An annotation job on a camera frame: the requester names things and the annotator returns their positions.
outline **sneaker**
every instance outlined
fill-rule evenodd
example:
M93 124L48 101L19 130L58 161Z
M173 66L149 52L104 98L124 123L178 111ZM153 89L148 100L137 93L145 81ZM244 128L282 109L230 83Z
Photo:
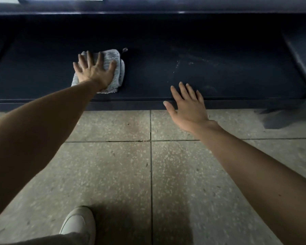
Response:
M66 217L60 234L65 235L72 232L80 233L88 242L88 245L94 245L95 242L95 219L90 208L79 206L72 210Z

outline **finger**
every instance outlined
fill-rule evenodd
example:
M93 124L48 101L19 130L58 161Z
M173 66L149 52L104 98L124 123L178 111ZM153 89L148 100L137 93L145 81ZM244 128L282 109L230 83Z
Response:
M177 103L184 100L174 86L171 86L171 93Z
M198 101L205 106L204 98L203 98L202 94L200 93L200 91L196 90L196 94L197 94Z
M172 106L172 104L168 101L164 101L163 105L167 109L168 113L170 114L171 117L174 117L177 115L177 112L175 111L175 108Z
M90 51L87 51L87 65L90 67L90 66L93 66L94 65L94 59L93 59L93 55L92 53L90 53Z
M181 92L183 99L184 100L190 99L187 89L182 82L179 82L179 88L180 88L180 92Z
M104 70L103 68L103 62L104 62L104 58L103 58L103 53L99 52L98 53L98 60L96 62L96 65L99 66L100 69Z
M87 63L83 55L78 54L78 61L79 61L79 65L82 67L82 70L87 68Z
M115 60L112 60L111 63L109 64L108 71L114 73L116 67L117 67L117 62Z
M186 84L186 88L188 90L188 93L189 93L189 96L191 97L191 99L196 101L197 100L196 94L195 94L194 90L192 89L192 87L188 83Z
M74 70L75 70L76 73L81 73L82 72L82 68L79 66L78 63L73 62L72 64L74 66Z

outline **hand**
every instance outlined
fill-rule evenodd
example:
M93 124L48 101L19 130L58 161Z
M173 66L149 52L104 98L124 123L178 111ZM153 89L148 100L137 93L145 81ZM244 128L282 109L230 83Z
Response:
M87 51L87 62L85 58L78 54L79 63L73 63L74 70L78 76L79 82L93 81L98 83L99 90L106 89L113 80L114 70L117 66L116 61L112 61L109 69L103 68L103 53L98 53L98 60L94 64L93 55Z
M215 125L216 122L214 120L208 120L208 114L205 109L202 94L198 90L195 94L194 90L188 83L185 87L183 83L180 82L179 87L182 97L175 87L171 86L172 96L177 102L178 112L174 109L171 103L167 101L163 102L173 122L175 122L180 129L191 133L195 133L197 129L209 125L210 123Z

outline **tiled floor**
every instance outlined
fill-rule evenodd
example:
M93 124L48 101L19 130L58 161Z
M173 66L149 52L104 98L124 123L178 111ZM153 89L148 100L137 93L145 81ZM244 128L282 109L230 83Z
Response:
M265 130L252 110L209 116L306 177L306 122ZM57 234L78 205L95 213L97 244L281 244L212 154L166 111L85 112L0 215L0 243Z

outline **cleaning cloth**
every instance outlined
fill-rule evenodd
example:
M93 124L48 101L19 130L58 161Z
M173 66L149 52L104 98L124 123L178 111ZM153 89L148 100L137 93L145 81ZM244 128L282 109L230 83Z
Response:
M120 58L120 53L116 49L111 49L102 52L104 57L104 63L103 67L105 70L108 70L110 62L112 60L115 60L117 62L116 69L114 71L114 77L110 85L107 87L107 89L102 90L101 92L98 92L98 94L109 94L109 93L115 93L118 91L118 87L122 85L122 81L125 76L125 63ZM84 56L85 60L87 61L86 52L82 52L82 55ZM94 62L98 59L98 53L93 54ZM79 83L79 79L77 74L74 74L71 86L77 85Z

